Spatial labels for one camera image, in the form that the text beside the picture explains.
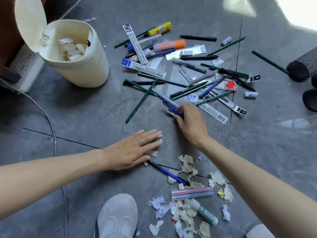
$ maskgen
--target sunlight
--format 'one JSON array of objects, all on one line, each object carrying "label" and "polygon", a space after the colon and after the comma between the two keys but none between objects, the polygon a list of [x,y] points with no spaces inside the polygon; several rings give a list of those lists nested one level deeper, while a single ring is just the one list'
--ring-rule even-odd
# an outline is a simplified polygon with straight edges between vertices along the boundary
[{"label": "sunlight", "polygon": [[317,31],[317,0],[276,0],[287,21],[296,28]]},{"label": "sunlight", "polygon": [[249,0],[223,0],[223,8],[229,12],[256,17],[256,12]]}]

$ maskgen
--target green glue stick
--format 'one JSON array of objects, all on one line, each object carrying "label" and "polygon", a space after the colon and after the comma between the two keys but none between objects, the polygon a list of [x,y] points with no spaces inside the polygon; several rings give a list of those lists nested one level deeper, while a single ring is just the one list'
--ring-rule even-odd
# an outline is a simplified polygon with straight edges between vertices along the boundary
[{"label": "green glue stick", "polygon": [[197,200],[190,199],[189,205],[203,217],[205,217],[211,224],[217,225],[218,219],[212,213],[210,213],[206,208],[204,208]]}]

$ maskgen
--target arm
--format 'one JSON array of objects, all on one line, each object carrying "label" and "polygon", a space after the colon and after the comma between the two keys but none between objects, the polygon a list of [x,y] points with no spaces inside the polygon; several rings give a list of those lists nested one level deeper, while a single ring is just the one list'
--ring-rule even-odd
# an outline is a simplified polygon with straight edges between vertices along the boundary
[{"label": "arm", "polygon": [[105,149],[32,160],[0,167],[0,220],[81,177],[109,169],[131,168],[150,159],[161,132],[143,130]]},{"label": "arm", "polygon": [[276,238],[313,238],[317,203],[212,139],[196,106],[185,104],[184,120],[174,116],[188,141],[228,178],[243,200]]}]

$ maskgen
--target trash can lid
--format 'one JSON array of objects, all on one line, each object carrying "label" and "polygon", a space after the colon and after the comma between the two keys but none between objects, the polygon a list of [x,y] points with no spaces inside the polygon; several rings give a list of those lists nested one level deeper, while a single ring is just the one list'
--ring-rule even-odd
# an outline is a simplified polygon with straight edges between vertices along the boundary
[{"label": "trash can lid", "polygon": [[43,46],[40,38],[47,27],[41,0],[16,0],[14,15],[25,43],[33,52],[38,53]]}]

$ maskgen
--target power cord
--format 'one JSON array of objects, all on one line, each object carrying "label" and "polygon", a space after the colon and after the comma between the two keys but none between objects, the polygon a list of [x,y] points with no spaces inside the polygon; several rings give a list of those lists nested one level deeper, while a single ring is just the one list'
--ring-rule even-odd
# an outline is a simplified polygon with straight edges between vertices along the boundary
[{"label": "power cord", "polygon": [[[29,100],[31,100],[38,108],[39,110],[42,111],[42,113],[46,116],[47,120],[50,123],[51,129],[52,129],[52,133],[53,133],[53,140],[54,140],[54,156],[57,156],[57,141],[56,141],[56,135],[55,135],[55,130],[52,124],[52,121],[50,119],[50,117],[47,115],[47,113],[34,101],[34,99],[32,99],[29,95],[27,95],[26,93],[20,92],[19,90],[17,90],[15,87],[13,87],[12,85],[8,84],[6,81],[4,81],[2,78],[0,78],[0,80],[7,85],[8,87],[10,87],[11,89],[15,90],[16,92],[23,94],[24,96],[26,96]],[[67,195],[66,195],[66,189],[65,186],[63,186],[63,194],[64,194],[64,200],[65,200],[65,238],[67,238],[68,236],[68,232],[67,232]]]}]

